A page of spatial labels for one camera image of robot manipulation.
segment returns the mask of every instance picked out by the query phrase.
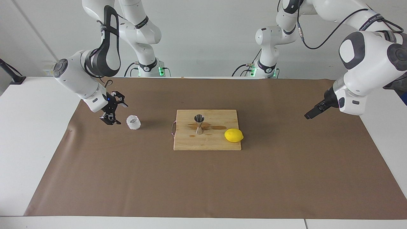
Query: stainless steel jigger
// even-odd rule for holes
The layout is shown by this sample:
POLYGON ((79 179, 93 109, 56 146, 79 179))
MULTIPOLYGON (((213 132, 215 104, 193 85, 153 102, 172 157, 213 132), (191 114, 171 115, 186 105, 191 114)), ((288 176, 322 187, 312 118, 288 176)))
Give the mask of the stainless steel jigger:
POLYGON ((201 115, 201 114, 197 114, 197 115, 195 115, 194 119, 195 119, 195 122, 197 122, 197 124, 198 124, 198 128, 197 128, 195 133, 197 135, 203 134, 204 130, 202 129, 202 123, 205 120, 205 117, 203 115, 201 115))

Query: lemon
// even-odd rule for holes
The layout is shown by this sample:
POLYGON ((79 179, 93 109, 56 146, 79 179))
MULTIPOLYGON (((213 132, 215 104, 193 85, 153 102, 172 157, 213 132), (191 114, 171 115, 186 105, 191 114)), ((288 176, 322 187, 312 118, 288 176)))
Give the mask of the lemon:
POLYGON ((230 142, 240 142, 243 139, 243 133, 238 129, 228 129, 225 131, 225 138, 230 142))

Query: brown paper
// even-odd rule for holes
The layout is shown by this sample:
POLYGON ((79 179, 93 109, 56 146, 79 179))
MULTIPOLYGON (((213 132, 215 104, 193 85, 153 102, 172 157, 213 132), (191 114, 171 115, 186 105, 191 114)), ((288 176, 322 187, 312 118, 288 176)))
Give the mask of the brown paper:
POLYGON ((358 116, 304 114, 330 80, 114 79, 122 125, 81 102, 26 216, 407 219, 358 116), (173 151, 178 109, 236 109, 241 151, 173 151), (125 124, 141 120, 139 130, 125 124))

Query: green indicator light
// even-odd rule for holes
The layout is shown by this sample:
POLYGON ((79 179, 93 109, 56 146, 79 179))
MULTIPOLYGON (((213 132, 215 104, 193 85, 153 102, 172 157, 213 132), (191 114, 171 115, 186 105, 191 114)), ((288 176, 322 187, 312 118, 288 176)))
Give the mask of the green indicator light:
POLYGON ((158 70, 160 71, 160 76, 163 76, 163 75, 164 75, 164 71, 162 70, 162 68, 161 68, 161 67, 158 67, 158 70))
POLYGON ((280 74, 280 69, 279 68, 276 68, 275 70, 274 70, 274 74, 273 74, 273 79, 278 79, 278 75, 280 74))
POLYGON ((257 68, 256 68, 256 67, 253 67, 252 73, 251 73, 250 75, 251 75, 251 76, 255 76, 255 75, 256 75, 256 71, 257 71, 257 68))

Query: metal handle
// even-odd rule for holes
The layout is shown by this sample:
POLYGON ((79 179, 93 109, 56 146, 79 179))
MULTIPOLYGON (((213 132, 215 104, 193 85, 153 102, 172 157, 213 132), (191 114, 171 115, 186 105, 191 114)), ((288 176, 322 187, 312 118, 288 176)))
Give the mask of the metal handle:
POLYGON ((175 138, 175 133, 173 132, 173 130, 174 130, 174 124, 175 124, 175 128, 177 127, 177 120, 175 120, 174 122, 173 122, 173 124, 171 125, 171 134, 172 134, 172 136, 175 138))

